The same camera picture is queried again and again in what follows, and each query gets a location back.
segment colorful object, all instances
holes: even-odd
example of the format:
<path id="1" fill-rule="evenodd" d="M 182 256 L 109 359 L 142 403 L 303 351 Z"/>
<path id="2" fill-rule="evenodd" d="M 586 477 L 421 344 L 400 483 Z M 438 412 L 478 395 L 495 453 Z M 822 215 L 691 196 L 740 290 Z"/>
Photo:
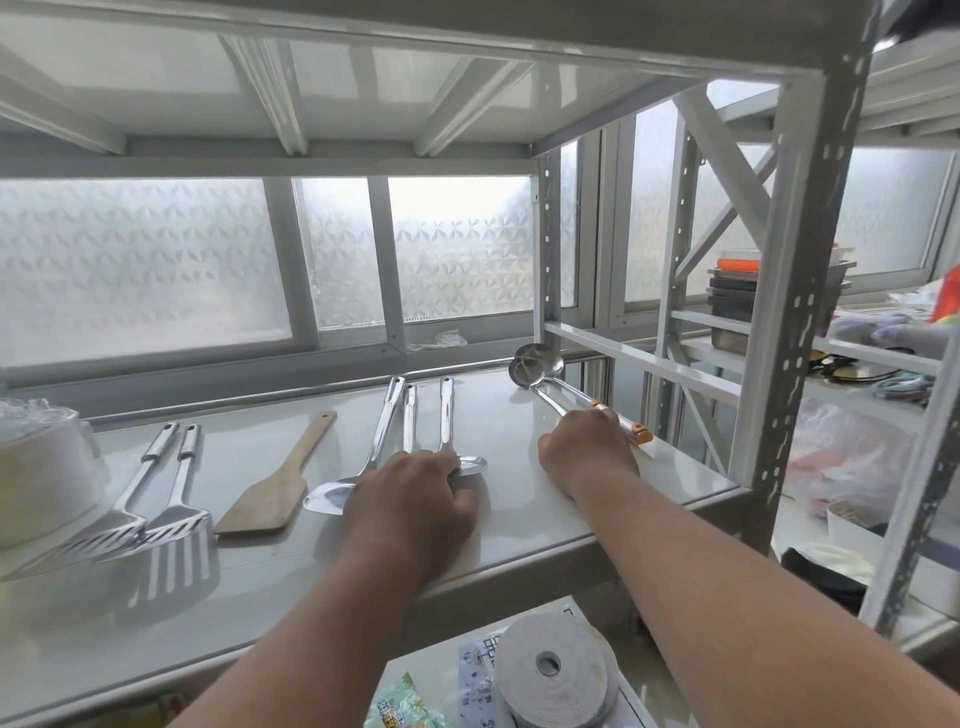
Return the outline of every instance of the colorful object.
<path id="1" fill-rule="evenodd" d="M 446 718 L 427 709 L 414 679 L 405 672 L 373 701 L 363 728 L 446 728 Z"/>
<path id="2" fill-rule="evenodd" d="M 930 316 L 930 323 L 935 324 L 957 311 L 960 311 L 960 265 L 951 268 L 944 276 L 937 303 L 933 306 L 933 315 Z"/>

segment stainless steel ladle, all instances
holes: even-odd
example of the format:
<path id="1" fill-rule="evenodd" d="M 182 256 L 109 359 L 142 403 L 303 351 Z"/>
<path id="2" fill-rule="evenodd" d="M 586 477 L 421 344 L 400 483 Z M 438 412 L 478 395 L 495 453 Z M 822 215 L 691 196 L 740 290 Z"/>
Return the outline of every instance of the stainless steel ladle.
<path id="1" fill-rule="evenodd" d="M 563 381 L 560 377 L 564 374 L 564 368 L 564 358 L 559 352 L 555 352 L 544 344 L 526 344 L 516 350 L 507 373 L 516 386 L 536 393 L 561 416 L 566 414 L 566 409 L 540 389 L 544 383 L 553 384 L 588 407 L 610 409 L 600 400 L 588 397 L 576 387 Z M 617 419 L 624 434 L 634 444 L 642 445 L 654 439 L 653 433 L 643 425 L 632 423 L 622 415 L 617 415 Z"/>

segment wooden spatula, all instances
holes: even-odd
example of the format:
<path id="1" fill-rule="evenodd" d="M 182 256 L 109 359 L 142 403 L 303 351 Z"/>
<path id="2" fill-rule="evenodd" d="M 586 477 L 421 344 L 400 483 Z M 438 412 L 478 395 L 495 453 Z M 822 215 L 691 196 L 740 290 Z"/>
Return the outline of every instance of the wooden spatula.
<path id="1" fill-rule="evenodd" d="M 337 413 L 332 411 L 317 415 L 290 450 L 283 465 L 276 473 L 244 491 L 214 527 L 214 533 L 249 535 L 284 528 L 306 496 L 306 480 L 301 473 L 303 466 L 336 419 Z"/>

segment tape roll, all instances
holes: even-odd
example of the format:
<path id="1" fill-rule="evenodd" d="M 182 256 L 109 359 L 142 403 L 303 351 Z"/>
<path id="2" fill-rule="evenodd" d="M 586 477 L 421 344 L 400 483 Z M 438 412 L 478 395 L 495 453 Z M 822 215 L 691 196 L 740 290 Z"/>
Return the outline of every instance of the tape roll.
<path id="1" fill-rule="evenodd" d="M 493 684 L 521 728 L 589 728 L 616 705 L 616 658 L 585 619 L 529 615 L 500 638 Z"/>

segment frosted window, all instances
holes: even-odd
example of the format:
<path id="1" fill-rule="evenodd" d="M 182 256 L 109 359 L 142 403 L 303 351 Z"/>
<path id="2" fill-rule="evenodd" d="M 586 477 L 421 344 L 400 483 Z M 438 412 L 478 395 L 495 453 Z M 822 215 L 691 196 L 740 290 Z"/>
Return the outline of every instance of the frosted window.
<path id="1" fill-rule="evenodd" d="M 636 117 L 634 186 L 627 247 L 627 301 L 660 297 L 677 108 L 660 104 Z"/>
<path id="2" fill-rule="evenodd" d="M 391 178 L 405 321 L 533 307 L 529 177 Z"/>
<path id="3" fill-rule="evenodd" d="M 756 168 L 760 159 L 766 154 L 767 146 L 763 144 L 741 144 L 740 151 L 750 162 L 750 166 Z M 777 173 L 774 172 L 767 180 L 764 186 L 769 194 L 774 191 L 774 179 Z M 717 180 L 716 173 L 706 162 L 700 168 L 700 177 L 697 180 L 697 206 L 693 210 L 693 238 L 691 245 L 696 245 L 706 233 L 707 229 L 716 220 L 717 215 L 727 205 L 730 198 L 724 192 L 720 181 Z M 708 270 L 716 265 L 720 252 L 732 248 L 755 248 L 754 239 L 747 232 L 743 221 L 737 217 L 727 228 L 726 232 L 720 236 L 720 239 L 704 255 L 704 259 L 693 269 L 689 278 L 686 280 L 686 293 L 689 296 L 706 293 L 707 283 L 709 281 Z"/>
<path id="4" fill-rule="evenodd" d="M 0 182 L 0 362 L 289 338 L 260 180 Z"/>
<path id="5" fill-rule="evenodd" d="M 718 106 L 734 103 L 770 88 L 769 85 L 713 82 L 708 96 Z M 648 109 L 636 118 L 630 242 L 627 252 L 628 302 L 660 297 L 663 259 L 670 212 L 670 182 L 677 112 L 673 104 Z M 741 145 L 756 166 L 765 145 Z M 837 226 L 836 242 L 853 247 L 853 275 L 920 268 L 934 222 L 951 152 L 939 150 L 853 150 L 850 174 Z M 773 192 L 776 174 L 767 181 Z M 693 243 L 726 204 L 728 198 L 709 164 L 700 168 L 693 223 Z M 720 251 L 751 248 L 753 238 L 737 219 L 687 280 L 687 294 L 706 291 L 708 268 Z"/>
<path id="6" fill-rule="evenodd" d="M 853 273 L 924 267 L 953 152 L 854 149 L 836 242 L 856 250 Z"/>
<path id="7" fill-rule="evenodd" d="M 741 146 L 754 166 L 766 147 Z M 851 275 L 924 267 L 930 235 L 952 152 L 918 149 L 854 149 L 834 238 L 837 245 L 854 248 Z M 776 173 L 766 183 L 773 193 Z M 694 215 L 698 239 L 727 202 L 727 194 L 709 165 L 701 168 Z M 737 218 L 687 282 L 687 293 L 703 293 L 708 268 L 720 251 L 753 248 L 754 240 Z"/>
<path id="8" fill-rule="evenodd" d="M 366 178 L 301 180 L 304 252 L 321 331 L 383 324 Z"/>
<path id="9" fill-rule="evenodd" d="M 580 199 L 580 166 L 577 142 L 560 149 L 560 278 L 561 306 L 577 304 L 579 247 L 577 201 Z"/>

